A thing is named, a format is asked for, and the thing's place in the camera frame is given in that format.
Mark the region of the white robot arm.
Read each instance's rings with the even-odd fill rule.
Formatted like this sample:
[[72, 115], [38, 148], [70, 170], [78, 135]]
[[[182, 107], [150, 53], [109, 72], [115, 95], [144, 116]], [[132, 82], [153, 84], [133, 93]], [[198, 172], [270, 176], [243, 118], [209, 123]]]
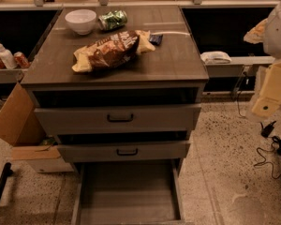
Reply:
[[262, 42], [264, 52], [274, 58], [274, 62], [267, 68], [259, 68], [255, 94], [246, 112], [249, 120], [261, 122], [281, 106], [281, 1], [267, 19], [245, 34], [244, 41], [253, 44]]

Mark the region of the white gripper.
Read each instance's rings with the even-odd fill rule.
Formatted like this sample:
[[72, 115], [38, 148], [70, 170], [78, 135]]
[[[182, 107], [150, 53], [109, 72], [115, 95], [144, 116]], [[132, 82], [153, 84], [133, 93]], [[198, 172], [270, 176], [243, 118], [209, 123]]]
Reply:
[[[262, 43], [266, 23], [266, 19], [260, 21], [244, 35], [244, 41], [251, 44]], [[245, 117], [252, 122], [262, 122], [281, 106], [281, 60], [275, 61], [268, 67], [259, 67], [254, 92]]]

